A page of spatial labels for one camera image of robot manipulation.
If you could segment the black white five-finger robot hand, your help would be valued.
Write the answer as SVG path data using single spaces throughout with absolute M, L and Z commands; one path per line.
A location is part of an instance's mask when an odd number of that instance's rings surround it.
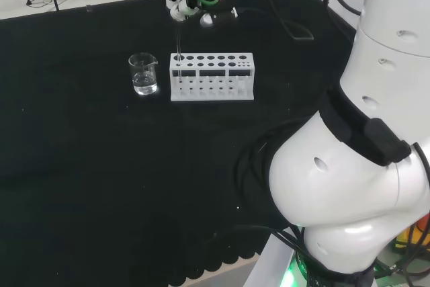
M 178 23 L 201 14 L 200 25 L 204 28 L 221 26 L 239 17 L 235 7 L 225 10 L 204 9 L 196 0 L 165 0 L 165 5 L 171 18 Z

